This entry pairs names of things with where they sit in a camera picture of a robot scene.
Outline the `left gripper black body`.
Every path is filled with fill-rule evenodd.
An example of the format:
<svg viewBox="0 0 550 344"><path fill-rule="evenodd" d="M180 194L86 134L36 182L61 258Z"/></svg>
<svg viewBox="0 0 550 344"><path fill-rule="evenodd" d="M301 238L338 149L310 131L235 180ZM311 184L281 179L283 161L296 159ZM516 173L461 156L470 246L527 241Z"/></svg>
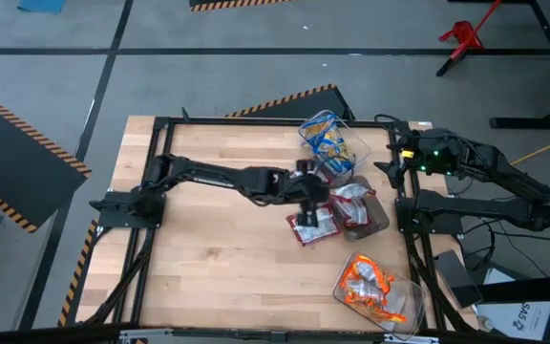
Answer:
<svg viewBox="0 0 550 344"><path fill-rule="evenodd" d="M284 179L282 199L285 204L320 204L328 198L328 185L315 174L298 176L293 171Z"/></svg>

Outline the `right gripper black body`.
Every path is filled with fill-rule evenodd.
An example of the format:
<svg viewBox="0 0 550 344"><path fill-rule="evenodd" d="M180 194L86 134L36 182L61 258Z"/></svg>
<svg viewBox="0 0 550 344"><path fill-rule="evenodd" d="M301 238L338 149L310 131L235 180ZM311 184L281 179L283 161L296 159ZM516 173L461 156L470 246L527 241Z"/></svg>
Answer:
<svg viewBox="0 0 550 344"><path fill-rule="evenodd" d="M405 171L419 170L426 175L452 175L452 132L446 129L413 131L413 146L399 146Z"/></svg>

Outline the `red Maruchan ramen pack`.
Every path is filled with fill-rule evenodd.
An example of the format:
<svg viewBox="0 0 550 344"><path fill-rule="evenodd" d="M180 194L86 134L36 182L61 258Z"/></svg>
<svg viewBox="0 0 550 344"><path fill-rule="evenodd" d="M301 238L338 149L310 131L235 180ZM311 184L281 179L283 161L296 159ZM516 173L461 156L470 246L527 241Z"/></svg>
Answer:
<svg viewBox="0 0 550 344"><path fill-rule="evenodd" d="M333 210L329 204L324 204L317 209L317 226L300 226L296 215L288 215L286 221L292 229L296 240L302 246L341 233L341 226L335 219Z"/></svg>
<svg viewBox="0 0 550 344"><path fill-rule="evenodd" d="M330 172L325 165L317 166L314 169L314 174L318 176L324 183L333 184L336 177Z"/></svg>
<svg viewBox="0 0 550 344"><path fill-rule="evenodd" d="M342 217L344 226L367 226L371 224L370 214L361 199L334 198L334 206Z"/></svg>
<svg viewBox="0 0 550 344"><path fill-rule="evenodd" d="M374 196L375 191L365 187L360 183L348 183L330 191L330 196L337 200L351 201L353 199L362 199L368 196Z"/></svg>

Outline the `clear plastic bin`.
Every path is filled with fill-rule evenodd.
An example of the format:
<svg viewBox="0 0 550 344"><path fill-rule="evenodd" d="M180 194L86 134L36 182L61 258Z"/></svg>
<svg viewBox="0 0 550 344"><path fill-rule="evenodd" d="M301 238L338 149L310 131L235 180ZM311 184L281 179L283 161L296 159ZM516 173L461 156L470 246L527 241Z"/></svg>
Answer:
<svg viewBox="0 0 550 344"><path fill-rule="evenodd" d="M323 111L315 114L313 117L320 116L320 115L335 115L335 114L333 112L329 111L329 110L323 110ZM343 122L343 120L341 118L339 118L337 115L335 115L335 116L337 117L338 130L340 131L340 133L341 133L343 139L345 140L346 144L355 153L356 162L355 162L354 168L350 172L347 172L343 175L334 175L336 177L336 179L333 182L333 184L331 184L331 186L338 186L338 185L342 185L342 184L346 183L349 179L351 179L358 172L360 166L370 156L369 146L351 128L349 128ZM310 157L315 161L316 167L320 166L320 165L324 165L324 162L320 158L316 157L313 154L312 148L309 146L309 144L303 138L302 138L301 145L309 153Z"/></svg>
<svg viewBox="0 0 550 344"><path fill-rule="evenodd" d="M347 261L341 268L339 276L337 277L337 280L332 290L332 296L350 310L351 308L344 304L345 294L344 291L339 287L339 282L341 281L341 277L343 276L343 272L348 263L354 263L354 259L358 255L369 257L368 255L360 252L351 253L348 256ZM370 282L374 284L377 288L379 288L384 293L384 298L379 303L381 303L383 307L389 312L400 313L406 316L408 318L408 321L406 323L393 323L386 321L372 322L369 321L365 316L360 315L358 312L354 312L356 312L384 332L394 333L401 339L407 339L419 330L419 327L424 320L424 291L418 284L413 282L411 279L405 277L404 275L398 273L391 267L378 262L376 259L370 259L377 263L386 273L392 275L395 280L392 281L390 286L388 288L385 288L384 290L382 290L374 281L367 281L358 273L360 275L360 280Z"/></svg>

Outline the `smoky grey plastic bin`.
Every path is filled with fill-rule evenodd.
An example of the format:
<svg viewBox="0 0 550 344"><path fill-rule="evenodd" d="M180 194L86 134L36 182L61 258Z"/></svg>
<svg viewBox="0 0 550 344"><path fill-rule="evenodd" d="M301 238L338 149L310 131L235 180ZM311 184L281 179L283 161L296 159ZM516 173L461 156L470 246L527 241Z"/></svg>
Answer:
<svg viewBox="0 0 550 344"><path fill-rule="evenodd" d="M342 185L345 185L348 183L360 183L365 187L369 187L373 189L369 181L363 176L352 177L350 180L348 180L346 183ZM337 210L334 206L334 198L332 198L331 196L330 198L333 203L335 217L339 221L339 223L342 225L343 233L348 241L351 241L351 242L358 241L374 233L377 233L381 230L384 230L390 226L389 216L387 215L384 207L381 205L381 203L377 199L376 191L374 196L368 196L361 199L364 202L368 210L368 213L370 214L371 224L367 226L352 226L352 227L344 226L342 222L342 217L337 213Z"/></svg>

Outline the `black hazard-striped floor mat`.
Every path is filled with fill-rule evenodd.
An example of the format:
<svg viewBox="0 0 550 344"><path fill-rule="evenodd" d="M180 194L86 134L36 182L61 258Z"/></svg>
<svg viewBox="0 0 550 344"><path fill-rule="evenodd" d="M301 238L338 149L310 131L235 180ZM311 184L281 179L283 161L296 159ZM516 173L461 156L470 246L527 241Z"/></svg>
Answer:
<svg viewBox="0 0 550 344"><path fill-rule="evenodd" d="M295 0L189 0L189 9L192 12L214 11L287 3L293 1Z"/></svg>
<svg viewBox="0 0 550 344"><path fill-rule="evenodd" d="M227 114L227 118L307 119L329 110L343 120L355 120L348 103L335 84L327 84L285 97L268 100Z"/></svg>

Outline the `red metal clamp stand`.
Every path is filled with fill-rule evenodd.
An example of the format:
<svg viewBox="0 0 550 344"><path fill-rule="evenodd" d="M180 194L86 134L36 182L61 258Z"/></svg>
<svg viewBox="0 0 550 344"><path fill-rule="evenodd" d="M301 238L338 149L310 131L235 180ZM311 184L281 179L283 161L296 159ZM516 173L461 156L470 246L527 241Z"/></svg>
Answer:
<svg viewBox="0 0 550 344"><path fill-rule="evenodd" d="M444 32L438 37L440 42L454 38L457 42L457 47L450 53L445 63L436 72L435 75L437 77L444 76L467 52L472 50L483 51L485 49L478 37L478 31L500 5L502 0L487 0L487 2L490 3L491 6L475 26L467 20L456 21L449 31Z"/></svg>

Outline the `black flat box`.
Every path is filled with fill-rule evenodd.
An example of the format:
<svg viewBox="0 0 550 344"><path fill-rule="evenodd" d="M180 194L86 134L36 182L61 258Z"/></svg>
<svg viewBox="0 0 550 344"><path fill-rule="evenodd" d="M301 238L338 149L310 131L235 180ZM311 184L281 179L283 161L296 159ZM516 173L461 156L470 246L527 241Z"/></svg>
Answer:
<svg viewBox="0 0 550 344"><path fill-rule="evenodd" d="M460 308L471 307L482 300L471 275L453 250L440 253L435 264Z"/></svg>

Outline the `white printed box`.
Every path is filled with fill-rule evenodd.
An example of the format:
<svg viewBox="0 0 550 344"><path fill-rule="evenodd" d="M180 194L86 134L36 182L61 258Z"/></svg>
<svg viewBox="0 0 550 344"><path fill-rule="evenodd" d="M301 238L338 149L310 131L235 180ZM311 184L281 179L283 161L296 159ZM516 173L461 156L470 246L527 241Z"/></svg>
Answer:
<svg viewBox="0 0 550 344"><path fill-rule="evenodd" d="M478 304L474 306L484 328L509 337L542 340L550 317L550 302Z"/></svg>

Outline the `black crossbar with silver brackets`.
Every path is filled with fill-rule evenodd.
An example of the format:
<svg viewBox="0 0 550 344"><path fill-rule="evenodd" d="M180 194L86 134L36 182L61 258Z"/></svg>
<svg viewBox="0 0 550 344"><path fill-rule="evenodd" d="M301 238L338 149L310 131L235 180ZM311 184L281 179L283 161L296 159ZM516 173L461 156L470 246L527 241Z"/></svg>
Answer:
<svg viewBox="0 0 550 344"><path fill-rule="evenodd" d="M0 332L0 344L96 344L116 340L147 338L151 335L216 337L239 340L267 340L284 343L293 340L358 340L373 342L426 341L429 344L550 344L548 340L529 340L491 333L463 333L425 329L403 338L400 334L370 332L214 330L198 328L142 329L132 323L80 325Z"/></svg>

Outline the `large black hazard-striped mat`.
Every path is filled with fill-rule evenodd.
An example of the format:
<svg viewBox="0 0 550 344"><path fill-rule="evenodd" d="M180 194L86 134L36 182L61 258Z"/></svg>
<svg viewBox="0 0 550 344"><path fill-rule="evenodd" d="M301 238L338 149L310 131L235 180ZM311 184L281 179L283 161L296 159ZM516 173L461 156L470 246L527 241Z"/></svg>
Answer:
<svg viewBox="0 0 550 344"><path fill-rule="evenodd" d="M54 140L0 104L0 212L35 232L92 174Z"/></svg>

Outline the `blue floor mat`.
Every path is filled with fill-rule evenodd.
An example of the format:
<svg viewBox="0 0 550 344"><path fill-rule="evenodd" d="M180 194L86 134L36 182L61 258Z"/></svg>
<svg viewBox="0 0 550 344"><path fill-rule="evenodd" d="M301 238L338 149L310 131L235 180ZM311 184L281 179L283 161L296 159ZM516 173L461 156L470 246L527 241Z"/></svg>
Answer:
<svg viewBox="0 0 550 344"><path fill-rule="evenodd" d="M19 0L17 8L25 12L60 13L66 0Z"/></svg>

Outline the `black aluminium table frame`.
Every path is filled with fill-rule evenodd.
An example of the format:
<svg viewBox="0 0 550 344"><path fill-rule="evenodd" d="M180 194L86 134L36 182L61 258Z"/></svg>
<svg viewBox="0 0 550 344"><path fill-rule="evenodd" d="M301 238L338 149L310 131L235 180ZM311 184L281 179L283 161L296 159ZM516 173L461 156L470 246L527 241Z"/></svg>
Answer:
<svg viewBox="0 0 550 344"><path fill-rule="evenodd" d="M304 156L298 123L256 118L176 121L155 132L151 117L127 120L110 186L138 185L149 152L169 149L229 167L290 168ZM143 327L371 332L374 325L332 294L348 257L359 252L409 274L395 226L356 242L333 236L301 245L287 217L291 205L258 207L237 192L182 183L166 197L143 279L128 294L122 319Z"/></svg>

